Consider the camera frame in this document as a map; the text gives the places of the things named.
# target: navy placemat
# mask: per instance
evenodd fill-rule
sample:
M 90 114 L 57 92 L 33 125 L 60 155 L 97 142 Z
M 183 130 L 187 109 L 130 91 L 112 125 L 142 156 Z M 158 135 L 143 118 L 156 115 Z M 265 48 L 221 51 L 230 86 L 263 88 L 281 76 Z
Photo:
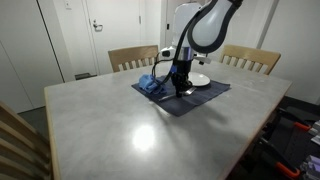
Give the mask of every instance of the navy placemat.
M 162 81 L 164 79 L 164 76 L 161 76 L 157 79 Z M 168 81 L 166 83 L 166 94 L 148 94 L 139 88 L 138 83 L 131 86 L 141 94 L 149 98 L 151 101 L 156 103 L 162 109 L 175 116 L 182 116 L 183 114 L 192 110 L 194 107 L 204 104 L 205 102 L 230 89 L 230 84 L 223 84 L 211 80 L 208 85 L 197 87 L 197 89 L 190 96 L 183 96 L 182 98 L 173 97 L 168 100 L 159 102 L 158 99 L 160 99 L 161 97 L 175 94 L 175 88 L 171 81 Z

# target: gray table top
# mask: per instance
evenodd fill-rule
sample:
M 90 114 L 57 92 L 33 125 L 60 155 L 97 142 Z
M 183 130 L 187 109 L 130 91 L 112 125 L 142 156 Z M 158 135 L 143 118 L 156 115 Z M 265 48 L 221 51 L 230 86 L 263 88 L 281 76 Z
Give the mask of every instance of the gray table top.
M 169 63 L 157 67 L 165 75 Z M 193 72 L 231 89 L 189 113 L 166 113 L 131 87 L 151 67 L 45 88 L 61 179 L 224 179 L 291 82 L 217 62 Z

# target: chair backrest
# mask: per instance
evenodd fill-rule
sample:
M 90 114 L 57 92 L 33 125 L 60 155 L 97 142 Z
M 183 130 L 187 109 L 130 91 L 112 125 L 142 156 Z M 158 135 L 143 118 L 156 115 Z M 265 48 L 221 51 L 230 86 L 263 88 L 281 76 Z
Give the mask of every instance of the chair backrest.
M 51 179 L 49 141 L 0 102 L 0 179 Z
M 264 74 L 269 75 L 281 54 L 277 52 L 264 51 L 261 49 L 243 46 L 225 45 L 221 53 L 220 61 L 226 64 L 246 68 L 250 71 L 260 72 L 266 66 Z
M 158 45 L 129 47 L 108 51 L 113 72 L 119 72 L 119 65 L 123 70 L 139 68 L 142 66 L 152 65 L 158 54 Z

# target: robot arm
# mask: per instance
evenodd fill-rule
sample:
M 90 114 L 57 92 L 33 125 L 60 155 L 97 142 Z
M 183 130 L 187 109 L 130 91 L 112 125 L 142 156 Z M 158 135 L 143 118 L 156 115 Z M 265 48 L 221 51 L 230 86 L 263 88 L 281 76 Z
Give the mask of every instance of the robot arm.
M 194 59 L 194 51 L 211 53 L 223 43 L 228 24 L 241 6 L 242 0 L 212 0 L 204 6 L 187 3 L 177 7 L 173 25 L 173 63 L 167 77 L 176 88 L 177 97 L 192 87 L 188 73 Z

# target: door handle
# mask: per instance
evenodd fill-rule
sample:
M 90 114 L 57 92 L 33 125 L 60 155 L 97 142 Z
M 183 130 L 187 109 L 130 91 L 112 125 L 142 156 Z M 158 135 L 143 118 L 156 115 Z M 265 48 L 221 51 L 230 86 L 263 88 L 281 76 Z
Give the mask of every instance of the door handle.
M 103 25 L 101 24 L 97 24 L 96 20 L 93 20 L 93 27 L 95 31 L 102 31 L 103 30 Z

